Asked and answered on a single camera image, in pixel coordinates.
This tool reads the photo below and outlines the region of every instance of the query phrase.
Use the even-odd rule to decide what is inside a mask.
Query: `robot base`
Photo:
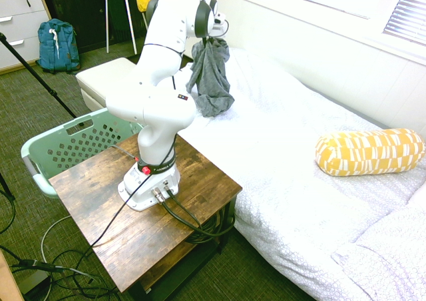
[[[148,178],[144,173],[140,172],[137,168],[137,163],[126,173],[124,180],[118,185],[118,193],[120,197],[126,202],[129,196],[137,189],[137,187]],[[164,190],[164,186],[170,188],[173,194],[179,191],[180,173],[174,164],[170,169],[160,174],[152,175],[143,186],[132,196],[127,202],[127,205],[135,210],[142,211],[150,206],[158,203],[155,196],[152,194],[152,189],[159,188],[165,199],[170,198],[168,193]]]

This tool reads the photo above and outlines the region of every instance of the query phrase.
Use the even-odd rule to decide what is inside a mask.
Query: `tripod leg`
[[[25,66],[25,68],[28,69],[28,71],[40,82],[40,84],[42,84],[42,86],[46,88],[46,90],[57,100],[57,102],[61,104],[61,106],[70,114],[70,116],[72,116],[72,118],[76,118],[77,116],[74,115],[70,108],[68,108],[68,106],[64,104],[62,100],[60,100],[60,98],[58,97],[58,93],[52,88],[50,88],[48,84],[46,84],[46,82],[42,80],[42,78],[35,72],[35,70],[24,60],[24,58],[22,58],[21,55],[18,54],[18,52],[16,52],[16,50],[12,46],[10,46],[10,44],[6,41],[6,36],[4,36],[4,34],[2,33],[0,33],[0,41]]]
[[[7,186],[7,183],[5,181],[5,179],[3,178],[3,176],[0,173],[0,184],[3,187],[3,190],[6,192],[6,194],[8,194],[9,196],[12,196],[12,192],[9,190],[9,187]]]

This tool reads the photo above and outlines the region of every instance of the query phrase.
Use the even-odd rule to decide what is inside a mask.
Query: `green carpet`
[[[138,42],[141,50],[142,40]],[[98,49],[81,54],[82,69],[133,55],[131,43],[121,43],[110,47],[110,53]],[[83,102],[75,73],[55,75],[36,72],[58,92],[58,96],[77,116],[89,112]],[[20,150],[31,137],[71,120],[69,114],[23,69],[0,76],[0,127],[2,145],[0,147],[0,172],[16,197],[16,219],[10,229],[0,234],[0,244],[11,249],[21,258],[42,260],[40,243],[45,231],[55,221],[68,215],[59,200],[42,195],[35,186],[23,161]],[[9,203],[0,196],[0,229],[8,222],[11,214]],[[69,250],[81,252],[88,248],[76,224],[66,219],[50,231],[45,240],[45,254],[52,262],[58,254]],[[15,260],[5,254],[9,264]],[[62,266],[75,267],[79,255],[75,252],[62,255],[55,262]],[[113,287],[108,274],[98,258],[92,254],[79,268],[84,272],[97,274]],[[17,272],[19,283],[28,277],[30,270]],[[79,279],[88,286],[86,278]],[[34,300],[44,300],[47,290],[41,291]],[[80,300],[60,286],[52,287],[49,300]],[[120,300],[131,300],[127,293],[119,294]],[[178,300],[313,300],[288,279],[274,270],[236,230],[221,255],[215,255],[195,277],[189,281],[172,299]]]

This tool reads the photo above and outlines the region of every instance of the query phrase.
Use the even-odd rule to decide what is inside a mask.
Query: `green laundry basket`
[[[21,156],[43,193],[49,198],[58,198],[48,181],[51,177],[141,129],[139,124],[117,118],[103,108],[29,139],[22,146]]]

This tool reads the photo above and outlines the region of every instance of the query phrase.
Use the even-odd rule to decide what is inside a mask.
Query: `white ottoman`
[[[105,97],[116,87],[114,81],[127,76],[136,65],[126,58],[118,58],[76,74],[81,95],[91,111],[105,108]]]

